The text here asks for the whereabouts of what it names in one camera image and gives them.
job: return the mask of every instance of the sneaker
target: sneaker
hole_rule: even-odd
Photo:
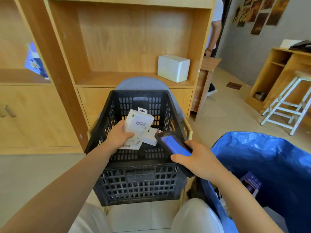
[[[211,91],[211,92],[208,92],[206,96],[210,96],[210,95],[216,93],[217,91],[218,91],[218,90],[213,90],[213,91]]]

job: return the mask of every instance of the handheld barcode scanner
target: handheld barcode scanner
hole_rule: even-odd
[[[158,144],[165,150],[169,155],[181,154],[184,156],[190,156],[192,149],[184,142],[180,141],[173,132],[159,132],[155,134],[155,138]],[[178,164],[181,170],[187,177],[193,177],[194,174],[185,166]]]

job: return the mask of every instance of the hand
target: hand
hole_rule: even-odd
[[[220,176],[219,172],[227,169],[206,146],[195,141],[185,141],[185,143],[193,150],[191,156],[173,154],[172,161],[185,166],[196,176],[216,184]]]
[[[125,120],[119,121],[117,125],[111,129],[107,139],[104,142],[104,144],[107,144],[109,147],[111,147],[113,152],[122,147],[128,139],[135,135],[133,132],[123,131],[124,123]]]
[[[209,50],[205,50],[204,54],[206,54],[205,57],[211,57],[212,52]]]

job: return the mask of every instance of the white pants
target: white pants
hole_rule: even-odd
[[[187,201],[176,214],[170,233],[223,233],[219,218],[201,199]],[[101,209],[85,203],[69,233],[112,233]]]

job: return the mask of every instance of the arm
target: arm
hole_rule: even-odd
[[[221,27],[222,27],[221,26],[221,20],[217,20],[217,21],[212,22],[212,25],[213,25],[213,32],[212,32],[211,40],[208,44],[208,47],[205,50],[206,57],[211,56],[211,53],[214,49],[214,46],[216,45],[216,43],[218,41],[218,38],[219,38],[219,35],[221,32]]]
[[[123,132],[123,125],[124,120],[106,141],[29,200],[0,233],[68,232],[110,156],[134,135]]]
[[[187,157],[174,154],[171,159],[187,167],[196,176],[210,180],[219,188],[240,233],[283,232],[210,149],[195,141],[186,141],[186,144],[193,149],[192,155]]]

